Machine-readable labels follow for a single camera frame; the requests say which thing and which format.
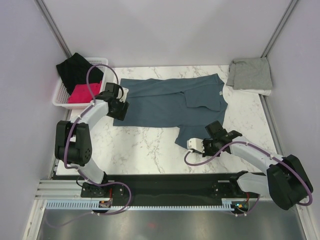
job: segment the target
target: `gray cloth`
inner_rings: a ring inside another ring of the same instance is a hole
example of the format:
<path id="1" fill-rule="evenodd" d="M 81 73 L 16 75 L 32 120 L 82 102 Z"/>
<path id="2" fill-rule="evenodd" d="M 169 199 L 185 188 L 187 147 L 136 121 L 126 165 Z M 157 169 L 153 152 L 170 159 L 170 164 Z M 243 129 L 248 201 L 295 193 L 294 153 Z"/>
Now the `gray cloth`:
<path id="1" fill-rule="evenodd" d="M 231 62 L 227 86 L 233 89 L 271 90 L 270 66 L 266 57 L 235 59 Z"/>
<path id="2" fill-rule="evenodd" d="M 168 80 L 122 79 L 121 86 L 129 89 L 130 105 L 124 121 L 115 119 L 114 126 L 179 127 L 175 143 L 187 148 L 191 138 L 209 138 L 206 125 L 217 120 L 223 124 L 228 104 L 218 74 Z"/>

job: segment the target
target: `gray floor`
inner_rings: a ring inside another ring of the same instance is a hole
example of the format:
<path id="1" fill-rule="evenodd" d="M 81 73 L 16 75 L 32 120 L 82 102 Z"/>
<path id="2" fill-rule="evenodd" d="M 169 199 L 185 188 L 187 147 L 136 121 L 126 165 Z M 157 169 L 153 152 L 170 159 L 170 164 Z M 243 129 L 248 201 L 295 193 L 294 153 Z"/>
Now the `gray floor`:
<path id="1" fill-rule="evenodd" d="M 82 210 L 46 210 L 58 225 Z M 113 216 L 85 216 L 62 228 L 42 223 L 39 240 L 305 240 L 295 207 L 284 211 L 259 202 L 246 217 L 217 211 L 135 211 Z"/>

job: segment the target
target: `dark blue garment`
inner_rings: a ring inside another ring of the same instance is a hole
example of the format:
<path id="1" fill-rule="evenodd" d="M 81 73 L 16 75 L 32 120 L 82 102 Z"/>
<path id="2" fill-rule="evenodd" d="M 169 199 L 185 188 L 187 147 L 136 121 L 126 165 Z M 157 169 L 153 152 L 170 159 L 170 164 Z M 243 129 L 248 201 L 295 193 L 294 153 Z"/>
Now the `dark blue garment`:
<path id="1" fill-rule="evenodd" d="M 129 89 L 130 106 L 124 121 L 114 126 L 151 128 L 179 127 L 175 143 L 187 148 L 191 138 L 209 138 L 205 126 L 224 122 L 227 103 L 222 95 L 224 82 L 218 74 L 196 78 L 122 79 Z"/>

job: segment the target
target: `black cloth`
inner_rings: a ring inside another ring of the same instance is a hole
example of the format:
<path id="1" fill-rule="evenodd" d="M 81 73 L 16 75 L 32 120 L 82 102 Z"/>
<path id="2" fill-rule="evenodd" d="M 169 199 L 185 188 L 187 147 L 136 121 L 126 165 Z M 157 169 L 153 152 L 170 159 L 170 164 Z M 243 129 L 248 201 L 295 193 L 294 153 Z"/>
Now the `black cloth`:
<path id="1" fill-rule="evenodd" d="M 91 67 L 92 64 L 77 52 L 56 66 L 69 95 L 72 94 L 76 85 L 86 84 L 87 72 Z M 98 84 L 102 81 L 103 76 L 104 73 L 99 68 L 95 67 L 90 72 L 89 83 Z"/>

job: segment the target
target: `white folded cloth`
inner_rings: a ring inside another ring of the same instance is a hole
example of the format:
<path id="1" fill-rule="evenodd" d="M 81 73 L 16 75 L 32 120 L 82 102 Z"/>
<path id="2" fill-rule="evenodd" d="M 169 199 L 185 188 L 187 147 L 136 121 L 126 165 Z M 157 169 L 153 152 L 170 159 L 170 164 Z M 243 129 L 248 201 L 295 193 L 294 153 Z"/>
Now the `white folded cloth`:
<path id="1" fill-rule="evenodd" d="M 241 91 L 253 93 L 253 94 L 261 94 L 264 96 L 269 96 L 271 94 L 271 90 L 260 90 L 260 89 L 241 89 Z"/>

